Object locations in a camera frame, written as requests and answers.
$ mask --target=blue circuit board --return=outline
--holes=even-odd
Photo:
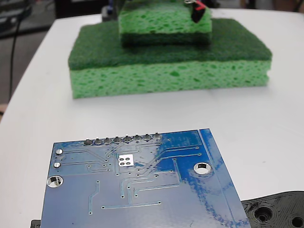
[[[209,129],[55,143],[41,228],[250,224]]]

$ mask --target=stacked sponges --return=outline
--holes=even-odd
[[[208,18],[201,20],[205,25],[191,21],[194,24],[191,29],[201,26],[198,34],[191,33],[194,30],[186,30],[191,26],[179,33],[178,24],[170,23],[174,17],[167,21],[159,20],[160,23],[151,28],[140,22],[148,16],[142,17],[145,14],[139,4],[141,2],[146,8],[147,2],[151,1],[164,2],[165,5],[173,1],[174,7],[177,6],[177,0],[136,0],[136,7],[125,4],[119,22],[81,29],[69,58],[74,98],[267,84],[271,52],[237,21],[210,19],[209,27],[206,23]],[[180,1],[179,4],[181,9],[187,10],[191,20],[189,9]],[[170,12],[170,7],[157,10],[165,15],[165,12]],[[209,17],[209,9],[204,17]],[[135,21],[131,20],[132,25],[127,28],[124,20],[129,18],[135,18]],[[200,38],[211,37],[210,34],[205,36],[211,23],[212,44],[207,46],[195,42],[197,39],[193,34]],[[158,37],[164,37],[163,41],[167,43],[173,34],[179,34],[178,40],[184,40],[183,44],[156,45],[161,43]],[[122,46],[120,38],[127,47]]]

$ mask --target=yellow-green sponge layer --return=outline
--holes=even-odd
[[[265,86],[271,61],[191,61],[71,71],[74,98]]]
[[[125,46],[211,42],[210,9],[195,23],[183,0],[125,1],[118,21]]]

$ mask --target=black object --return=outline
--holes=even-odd
[[[256,10],[256,0],[249,0],[249,3],[246,5],[246,9]]]
[[[30,228],[40,228],[41,220],[32,220]]]
[[[201,10],[197,10],[197,8],[199,8],[200,5],[198,3],[193,3],[192,4],[192,14],[191,14],[191,18],[195,23],[198,23],[200,21],[200,19],[204,16],[206,8],[203,8]]]
[[[55,0],[56,18],[67,18],[81,15],[97,14],[109,0]]]
[[[300,7],[302,6],[303,3],[304,3],[304,0],[300,0],[294,9],[294,12],[299,12]]]
[[[252,228],[304,228],[304,191],[242,201]]]

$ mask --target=scouring pad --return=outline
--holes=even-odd
[[[73,97],[265,86],[269,49],[232,19],[213,19],[210,46],[122,48],[115,21],[84,26],[69,58]]]
[[[195,23],[182,0],[125,1],[118,19],[123,46],[211,42],[210,9]]]

